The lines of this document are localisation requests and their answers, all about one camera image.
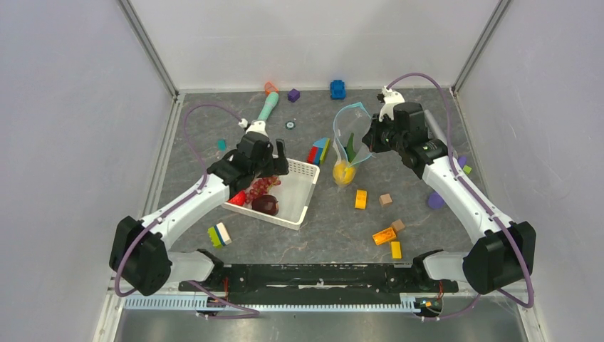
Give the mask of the red grape bunch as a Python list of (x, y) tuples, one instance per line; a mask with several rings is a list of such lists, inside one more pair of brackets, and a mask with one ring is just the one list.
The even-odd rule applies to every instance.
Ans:
[(279, 176), (262, 177), (254, 180), (246, 190), (246, 203), (251, 204), (256, 198), (267, 195), (273, 187), (279, 186)]

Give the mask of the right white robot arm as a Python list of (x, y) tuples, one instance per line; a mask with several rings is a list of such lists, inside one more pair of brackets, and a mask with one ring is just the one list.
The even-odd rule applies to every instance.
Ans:
[(439, 280), (447, 280), (488, 294), (519, 280), (530, 281), (535, 229), (528, 222), (515, 223), (480, 192), (447, 145), (429, 136), (419, 103), (397, 104), (389, 115), (374, 114), (363, 143), (372, 152), (396, 152), (441, 196), (472, 241), (466, 253), (435, 250), (415, 257), (411, 280), (417, 289), (429, 291)]

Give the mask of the yellow lemon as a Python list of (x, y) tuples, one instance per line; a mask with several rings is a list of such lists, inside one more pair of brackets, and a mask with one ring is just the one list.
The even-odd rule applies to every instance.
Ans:
[(337, 186), (346, 187), (354, 180), (356, 172), (357, 169), (354, 165), (339, 160), (333, 166), (332, 176)]

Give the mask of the dark red apple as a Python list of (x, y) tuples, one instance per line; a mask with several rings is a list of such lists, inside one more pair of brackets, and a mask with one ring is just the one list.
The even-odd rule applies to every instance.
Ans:
[(275, 216), (278, 214), (278, 200), (273, 195), (262, 195), (251, 202), (254, 211)]

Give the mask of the green cucumber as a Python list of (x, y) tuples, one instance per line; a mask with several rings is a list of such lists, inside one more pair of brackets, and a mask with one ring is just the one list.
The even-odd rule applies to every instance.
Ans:
[(350, 164), (353, 163), (353, 161), (357, 155), (357, 152), (355, 151), (355, 147), (354, 147), (354, 137), (355, 137), (355, 134), (351, 133), (348, 138), (347, 144), (345, 146), (347, 159)]

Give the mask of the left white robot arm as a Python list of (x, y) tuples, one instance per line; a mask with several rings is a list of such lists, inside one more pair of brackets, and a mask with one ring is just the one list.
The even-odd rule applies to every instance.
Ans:
[(258, 132), (244, 134), (236, 148), (207, 168), (200, 180), (163, 208), (141, 219), (118, 222), (109, 266), (120, 297), (150, 296), (167, 283), (198, 281), (218, 289), (223, 270), (202, 252), (172, 253), (171, 246), (203, 216), (228, 202), (260, 177), (288, 174), (285, 142)]

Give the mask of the clear zip top bag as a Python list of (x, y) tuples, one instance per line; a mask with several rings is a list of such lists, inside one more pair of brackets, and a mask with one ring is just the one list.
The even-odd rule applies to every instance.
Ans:
[(341, 108), (333, 120), (333, 147), (336, 162), (333, 179), (339, 187), (352, 183), (361, 163), (372, 157), (370, 148), (363, 142), (370, 131), (372, 117), (361, 102)]

